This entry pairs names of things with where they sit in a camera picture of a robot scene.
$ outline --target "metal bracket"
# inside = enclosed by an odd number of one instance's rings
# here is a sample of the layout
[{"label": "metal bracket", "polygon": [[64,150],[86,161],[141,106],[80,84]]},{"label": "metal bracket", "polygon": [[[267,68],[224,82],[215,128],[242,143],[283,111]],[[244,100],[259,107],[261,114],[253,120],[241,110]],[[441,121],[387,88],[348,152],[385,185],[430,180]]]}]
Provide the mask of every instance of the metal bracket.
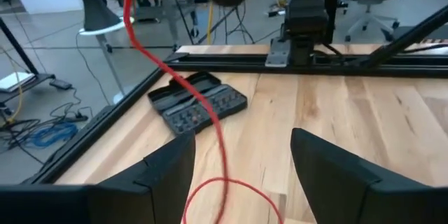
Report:
[{"label": "metal bracket", "polygon": [[291,51],[290,40],[282,41],[281,38],[273,38],[271,50],[266,57],[266,67],[286,67]]}]

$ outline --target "gray floor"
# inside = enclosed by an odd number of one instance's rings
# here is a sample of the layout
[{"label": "gray floor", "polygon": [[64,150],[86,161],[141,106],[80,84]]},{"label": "gray floor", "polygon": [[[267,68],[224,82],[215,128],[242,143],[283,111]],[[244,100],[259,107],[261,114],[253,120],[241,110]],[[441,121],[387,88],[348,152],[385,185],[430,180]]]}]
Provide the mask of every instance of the gray floor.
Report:
[{"label": "gray floor", "polygon": [[[251,32],[255,40],[278,29],[283,17],[268,18],[265,11],[268,6],[276,0],[247,0],[246,18],[244,25]],[[446,4],[446,0],[392,0],[373,8],[373,11],[382,15],[399,17],[401,24],[412,26],[422,21],[425,17],[435,12]],[[116,3],[111,4],[114,11],[120,12]],[[354,16],[364,11],[362,6],[354,3],[350,4],[346,15],[338,13],[337,29],[335,31],[335,43],[342,43],[345,32],[350,24],[354,22]],[[218,19],[220,11],[215,8],[214,20]],[[207,28],[208,10],[198,7],[199,29],[201,35]],[[20,14],[18,19],[14,15],[2,15],[10,30],[17,40],[22,44],[26,53],[39,71],[54,73],[61,80],[68,81],[78,89],[78,96],[83,100],[80,106],[91,106],[94,113],[98,113],[107,102],[111,102],[114,94],[118,92],[116,83],[102,52],[98,48],[81,49],[86,56],[90,68],[103,85],[108,101],[106,102],[99,91],[99,86],[92,78],[85,63],[80,56],[75,43],[77,31],[82,27],[83,12],[55,13],[45,15]],[[181,21],[178,21],[178,29],[181,37],[181,44],[188,45],[188,35],[183,28]],[[237,25],[235,14],[232,14],[227,22],[228,29],[231,30]],[[166,21],[160,24],[135,24],[136,34],[140,41],[146,46],[171,46],[173,41],[168,32]],[[224,25],[216,31],[215,44],[224,44]],[[113,46],[129,46],[130,42],[124,30],[108,35],[108,39]],[[270,38],[266,38],[259,43],[269,43]],[[234,33],[228,40],[231,44],[244,44],[242,35]],[[376,27],[369,27],[367,31],[359,32],[352,38],[352,43],[382,43],[384,38]],[[12,50],[12,46],[7,42],[6,37],[0,34],[0,45],[17,61],[20,61],[17,53]],[[79,37],[79,46],[97,46],[97,42],[92,37]],[[171,52],[170,49],[151,49],[152,53],[164,58]],[[0,78],[13,72],[10,63],[5,55],[0,55]],[[115,50],[112,55],[113,61],[118,66],[118,75],[125,85],[136,85],[154,70],[154,65],[144,56],[135,50],[123,49]],[[43,83],[34,89],[27,91],[23,97],[23,107],[18,116],[19,119],[39,118],[47,120],[50,118],[49,112],[57,106],[66,102],[72,102],[72,91],[59,91]],[[16,108],[18,99],[8,102],[8,106]],[[35,156],[45,160],[48,156],[63,143],[56,143],[44,150],[30,151]],[[27,177],[37,172],[40,164],[26,156],[20,149],[15,148],[0,154],[0,183],[19,183]]]}]

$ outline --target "yellow cable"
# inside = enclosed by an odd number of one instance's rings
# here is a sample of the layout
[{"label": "yellow cable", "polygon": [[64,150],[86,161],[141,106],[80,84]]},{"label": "yellow cable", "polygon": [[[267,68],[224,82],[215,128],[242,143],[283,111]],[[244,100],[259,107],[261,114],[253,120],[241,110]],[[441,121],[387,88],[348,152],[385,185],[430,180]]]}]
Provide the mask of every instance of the yellow cable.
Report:
[{"label": "yellow cable", "polygon": [[11,63],[11,66],[13,67],[13,70],[14,70],[14,73],[15,73],[15,77],[17,78],[17,84],[19,85],[19,105],[17,106],[17,109],[15,110],[14,114],[10,118],[8,118],[6,120],[7,123],[14,123],[15,117],[19,114],[20,109],[22,109],[23,91],[22,91],[22,84],[20,83],[20,79],[19,79],[19,73],[17,72],[17,68],[15,67],[14,62],[11,59],[11,56],[9,56],[6,53],[6,57],[8,58],[9,62]]},{"label": "yellow cable", "polygon": [[210,30],[211,30],[211,23],[213,22],[213,3],[210,2],[209,5],[209,25],[207,27],[207,44],[211,44],[211,36],[210,36]]}]

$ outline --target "wood grain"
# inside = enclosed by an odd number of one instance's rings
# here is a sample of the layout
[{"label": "wood grain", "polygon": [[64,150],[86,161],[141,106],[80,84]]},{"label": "wood grain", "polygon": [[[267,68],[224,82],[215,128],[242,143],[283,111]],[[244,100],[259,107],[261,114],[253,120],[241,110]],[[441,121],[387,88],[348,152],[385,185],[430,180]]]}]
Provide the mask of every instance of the wood grain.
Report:
[{"label": "wood grain", "polygon": [[[341,45],[338,49],[369,53],[377,46]],[[266,45],[180,49],[191,53],[266,53],[267,50]],[[267,193],[288,224],[315,223],[291,160],[289,141],[293,127],[305,128],[422,183],[448,185],[446,80],[214,74],[248,97],[246,110],[221,121],[230,175]],[[152,89],[166,85],[168,80],[168,76],[163,76]],[[172,138],[143,96],[58,183],[98,183],[140,161]],[[196,140],[192,188],[221,175],[214,128],[205,129]],[[198,193],[188,212],[190,223],[213,222],[221,189],[222,185],[216,183]],[[277,223],[277,220],[264,199],[247,188],[232,185],[224,223]]]}]

